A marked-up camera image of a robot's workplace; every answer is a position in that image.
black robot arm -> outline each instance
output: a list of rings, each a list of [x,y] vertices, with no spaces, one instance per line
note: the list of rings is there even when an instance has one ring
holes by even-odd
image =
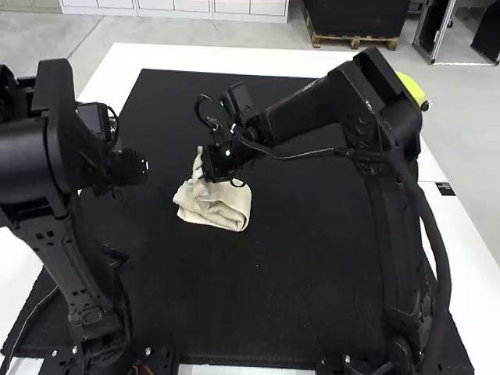
[[[226,126],[201,116],[201,100],[195,110],[214,138],[202,155],[206,180],[232,180],[244,164],[265,154],[284,161],[329,155],[353,161],[372,205],[384,283],[387,362],[370,369],[350,356],[345,370],[350,375],[434,373],[451,295],[448,257],[417,183],[421,109],[381,53],[369,48],[263,112],[245,86],[236,84],[220,97],[230,117]],[[341,126],[345,147],[294,155],[275,149],[328,125]],[[436,289],[424,272],[419,218],[436,259]]]
[[[65,59],[19,80],[0,66],[0,227],[35,251],[64,295],[81,373],[128,373],[133,360],[127,293],[85,233],[78,195],[145,182],[145,158],[116,147],[117,121],[103,104],[75,102]]]

cloth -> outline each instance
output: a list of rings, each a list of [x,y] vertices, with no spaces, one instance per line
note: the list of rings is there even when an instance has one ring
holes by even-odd
[[[235,187],[230,182],[214,184],[202,178],[202,151],[193,163],[191,179],[185,181],[173,196],[179,205],[177,215],[189,223],[211,225],[213,227],[242,231],[250,220],[252,192],[250,187]]]

white table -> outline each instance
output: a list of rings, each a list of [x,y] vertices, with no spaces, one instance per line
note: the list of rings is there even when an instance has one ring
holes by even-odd
[[[322,77],[351,59],[352,52],[287,51],[271,49],[184,47],[115,44],[104,58],[79,100],[99,101],[121,111],[142,69],[236,73],[262,76]],[[476,369],[476,375],[498,373],[500,337],[500,269],[457,197],[442,196],[435,182],[446,181],[438,163],[422,141],[419,184],[425,191],[448,249],[453,292],[450,311]],[[434,268],[427,238],[423,246]],[[0,230],[0,342],[16,320],[41,270],[37,256],[8,230]],[[12,361],[10,374],[35,375],[41,359]],[[194,375],[293,375],[303,370],[180,367]]]

wooden pallet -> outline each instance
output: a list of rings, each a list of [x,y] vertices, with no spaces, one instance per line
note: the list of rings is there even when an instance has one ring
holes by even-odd
[[[302,6],[304,13],[305,25],[311,37],[312,46],[314,48],[321,47],[321,41],[350,41],[351,49],[358,49],[360,41],[378,41],[385,43],[389,51],[395,51],[398,47],[399,37],[370,37],[370,36],[348,36],[348,35],[322,35],[314,31],[313,22],[305,6]]]

black bracket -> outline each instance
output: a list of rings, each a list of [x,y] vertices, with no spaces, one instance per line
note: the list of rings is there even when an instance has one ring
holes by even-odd
[[[169,346],[146,348],[143,353],[141,363],[155,375],[177,375],[179,372],[179,354]]]
[[[323,356],[316,361],[316,375],[385,375],[393,369],[391,362],[374,369],[369,363],[349,354],[340,358]]]
[[[39,375],[81,375],[84,364],[81,362],[77,347],[58,347],[53,348],[45,356],[43,365],[41,365]],[[85,371],[87,375],[98,375],[96,372]]]

